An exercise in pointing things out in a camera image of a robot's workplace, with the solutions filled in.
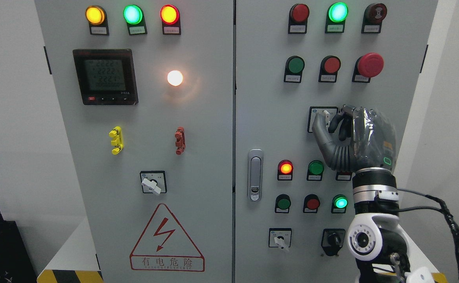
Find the gray robotic hand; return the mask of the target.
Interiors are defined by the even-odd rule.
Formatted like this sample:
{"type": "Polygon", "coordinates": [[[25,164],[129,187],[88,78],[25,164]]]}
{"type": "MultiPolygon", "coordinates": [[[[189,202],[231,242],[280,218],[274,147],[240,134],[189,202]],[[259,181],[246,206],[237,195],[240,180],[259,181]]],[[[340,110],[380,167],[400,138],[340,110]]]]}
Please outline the gray robotic hand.
{"type": "Polygon", "coordinates": [[[328,168],[357,172],[364,168],[393,171],[396,133],[390,120],[375,109],[344,105],[328,128],[318,113],[313,134],[328,168]]]}

